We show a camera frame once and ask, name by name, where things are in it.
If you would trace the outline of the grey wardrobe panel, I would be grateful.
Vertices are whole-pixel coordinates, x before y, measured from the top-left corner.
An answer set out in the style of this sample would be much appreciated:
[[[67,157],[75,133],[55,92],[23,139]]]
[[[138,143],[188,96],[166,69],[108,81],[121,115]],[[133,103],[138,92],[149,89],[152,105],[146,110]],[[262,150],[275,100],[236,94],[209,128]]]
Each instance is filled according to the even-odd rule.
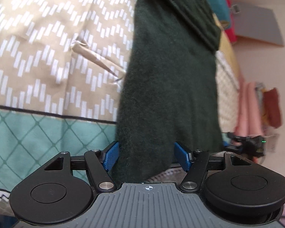
[[[274,11],[247,3],[231,6],[235,35],[277,46],[285,46]]]

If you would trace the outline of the dark green knit sweater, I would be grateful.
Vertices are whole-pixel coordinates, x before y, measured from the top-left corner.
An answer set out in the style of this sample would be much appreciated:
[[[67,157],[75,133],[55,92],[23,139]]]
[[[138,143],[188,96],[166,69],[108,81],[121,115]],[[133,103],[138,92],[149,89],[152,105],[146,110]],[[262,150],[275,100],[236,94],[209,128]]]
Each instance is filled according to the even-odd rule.
[[[142,182],[174,162],[174,143],[222,149],[216,51],[221,30],[206,0],[137,0],[116,140],[117,183]]]

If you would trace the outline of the pink hanging clothes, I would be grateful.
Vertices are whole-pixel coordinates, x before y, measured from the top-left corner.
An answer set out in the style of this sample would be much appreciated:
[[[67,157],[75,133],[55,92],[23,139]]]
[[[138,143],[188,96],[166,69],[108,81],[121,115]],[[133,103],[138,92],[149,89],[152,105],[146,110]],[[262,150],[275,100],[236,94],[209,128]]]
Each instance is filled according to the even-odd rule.
[[[266,136],[269,129],[283,125],[280,96],[277,88],[266,89],[260,82],[240,84],[239,111],[235,134]]]

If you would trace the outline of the beige patterned bedspread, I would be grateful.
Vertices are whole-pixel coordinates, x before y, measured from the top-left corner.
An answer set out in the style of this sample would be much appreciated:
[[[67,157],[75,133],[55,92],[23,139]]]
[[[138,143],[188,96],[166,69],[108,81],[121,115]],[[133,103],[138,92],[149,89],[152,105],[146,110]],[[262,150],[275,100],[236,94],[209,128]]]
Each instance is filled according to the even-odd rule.
[[[82,155],[117,141],[136,2],[0,0],[0,189],[11,191],[61,151]],[[240,73],[213,16],[218,121],[227,133],[238,121]]]

